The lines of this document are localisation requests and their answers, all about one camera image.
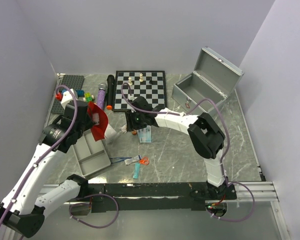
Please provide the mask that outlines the small clear white packet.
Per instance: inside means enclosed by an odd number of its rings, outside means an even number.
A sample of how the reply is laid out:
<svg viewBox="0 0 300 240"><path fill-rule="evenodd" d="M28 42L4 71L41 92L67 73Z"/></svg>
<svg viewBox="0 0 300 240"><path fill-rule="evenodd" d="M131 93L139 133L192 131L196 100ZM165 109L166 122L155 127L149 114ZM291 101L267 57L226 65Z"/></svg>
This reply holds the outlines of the small clear white packet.
<svg viewBox="0 0 300 240"><path fill-rule="evenodd" d="M92 120L94 122L95 125L99 125L100 124L100 115L99 113L95 112L92 114Z"/></svg>

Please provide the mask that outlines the bag of cotton swabs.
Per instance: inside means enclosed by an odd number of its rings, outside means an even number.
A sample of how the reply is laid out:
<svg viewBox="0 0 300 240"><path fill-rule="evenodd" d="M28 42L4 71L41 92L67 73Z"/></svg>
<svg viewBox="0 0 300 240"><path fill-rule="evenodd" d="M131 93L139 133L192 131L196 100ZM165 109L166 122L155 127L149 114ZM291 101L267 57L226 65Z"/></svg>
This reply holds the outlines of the bag of cotton swabs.
<svg viewBox="0 0 300 240"><path fill-rule="evenodd" d="M122 133L126 133L126 132L127 132L127 126L126 126L126 125L122 126L122 127L120 128L120 131L121 131Z"/></svg>

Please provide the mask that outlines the red first aid pouch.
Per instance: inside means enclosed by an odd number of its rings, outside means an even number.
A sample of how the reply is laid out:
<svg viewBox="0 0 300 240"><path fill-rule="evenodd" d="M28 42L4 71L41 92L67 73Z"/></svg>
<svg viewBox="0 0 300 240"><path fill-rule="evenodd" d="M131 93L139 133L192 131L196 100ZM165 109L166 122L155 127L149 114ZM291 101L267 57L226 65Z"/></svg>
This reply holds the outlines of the red first aid pouch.
<svg viewBox="0 0 300 240"><path fill-rule="evenodd" d="M97 142L105 138L105 132L109 124L107 114L92 101L88 102L88 115L93 126L90 128L94 140Z"/></svg>

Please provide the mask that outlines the blue plastic tweezers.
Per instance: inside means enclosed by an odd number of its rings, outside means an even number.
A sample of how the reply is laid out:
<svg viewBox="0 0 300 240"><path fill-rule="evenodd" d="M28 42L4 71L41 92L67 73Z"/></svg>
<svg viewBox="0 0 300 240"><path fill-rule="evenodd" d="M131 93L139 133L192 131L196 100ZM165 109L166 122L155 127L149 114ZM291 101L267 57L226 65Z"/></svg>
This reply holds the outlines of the blue plastic tweezers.
<svg viewBox="0 0 300 240"><path fill-rule="evenodd" d="M111 157L110 162L111 164L116 164L120 162L124 162L127 159L130 159L131 157Z"/></svg>

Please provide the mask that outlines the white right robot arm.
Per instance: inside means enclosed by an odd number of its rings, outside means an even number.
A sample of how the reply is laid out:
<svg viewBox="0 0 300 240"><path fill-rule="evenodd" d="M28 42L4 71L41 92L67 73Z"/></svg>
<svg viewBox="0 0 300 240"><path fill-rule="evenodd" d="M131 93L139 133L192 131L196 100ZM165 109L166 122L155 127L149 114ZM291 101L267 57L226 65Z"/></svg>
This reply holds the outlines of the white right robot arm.
<svg viewBox="0 0 300 240"><path fill-rule="evenodd" d="M226 193L223 185L226 174L221 163L226 137L208 113L189 115L159 105L152 107L142 96L128 100L127 104L131 107L131 110L125 112L127 131L154 126L169 128L188 135L195 151L204 158L207 182L210 184L209 196L217 200Z"/></svg>

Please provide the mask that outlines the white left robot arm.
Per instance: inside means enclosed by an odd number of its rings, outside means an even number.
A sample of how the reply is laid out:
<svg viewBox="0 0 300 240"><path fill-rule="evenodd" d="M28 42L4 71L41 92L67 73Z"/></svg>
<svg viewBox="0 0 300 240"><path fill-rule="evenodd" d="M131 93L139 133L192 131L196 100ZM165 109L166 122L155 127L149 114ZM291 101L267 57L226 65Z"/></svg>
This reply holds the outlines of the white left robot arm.
<svg viewBox="0 0 300 240"><path fill-rule="evenodd" d="M42 131L34 155L10 193L0 201L0 225L31 238L45 218L71 199L85 200L88 181L76 174L69 176L52 193L39 196L51 171L86 130L93 127L92 103L70 101L64 114Z"/></svg>

